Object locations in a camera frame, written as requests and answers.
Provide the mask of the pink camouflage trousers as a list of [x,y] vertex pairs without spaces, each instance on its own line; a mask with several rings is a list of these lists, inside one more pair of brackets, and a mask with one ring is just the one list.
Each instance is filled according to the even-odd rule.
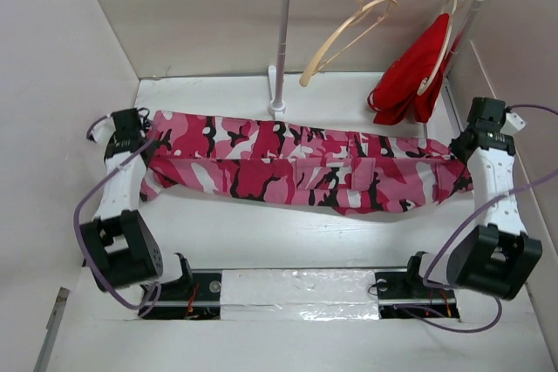
[[283,121],[159,111],[140,197],[181,185],[198,192],[338,213],[403,213],[473,187],[432,139],[314,128]]

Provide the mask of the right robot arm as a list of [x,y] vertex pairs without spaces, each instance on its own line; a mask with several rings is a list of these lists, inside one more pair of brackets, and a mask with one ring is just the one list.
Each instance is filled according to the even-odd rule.
[[465,130],[450,144],[473,182],[474,212],[463,226],[468,234],[455,248],[413,255],[403,275],[408,294],[421,297],[444,285],[510,301],[527,281],[542,244],[528,237],[515,198],[513,135],[523,126],[503,101],[473,100]]

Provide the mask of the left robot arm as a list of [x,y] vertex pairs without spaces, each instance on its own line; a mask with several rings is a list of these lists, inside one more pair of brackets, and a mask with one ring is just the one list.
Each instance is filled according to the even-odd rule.
[[139,207],[146,200],[141,184],[154,155],[147,137],[151,121],[145,108],[111,112],[87,131],[87,139],[103,144],[107,180],[92,220],[78,226],[78,237],[100,276],[99,289],[119,289],[163,274],[160,248]]

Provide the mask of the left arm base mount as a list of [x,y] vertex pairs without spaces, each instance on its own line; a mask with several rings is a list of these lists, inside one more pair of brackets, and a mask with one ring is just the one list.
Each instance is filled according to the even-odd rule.
[[187,258],[175,253],[180,262],[178,279],[161,285],[160,296],[150,297],[138,317],[144,320],[208,321],[221,318],[222,270],[192,269]]

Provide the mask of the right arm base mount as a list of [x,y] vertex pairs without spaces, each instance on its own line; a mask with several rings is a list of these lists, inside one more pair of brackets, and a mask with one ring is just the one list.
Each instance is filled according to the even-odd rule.
[[424,252],[413,255],[406,267],[386,267],[374,272],[374,280],[367,289],[378,299],[381,319],[460,318],[457,298],[451,290],[426,287],[419,275]]

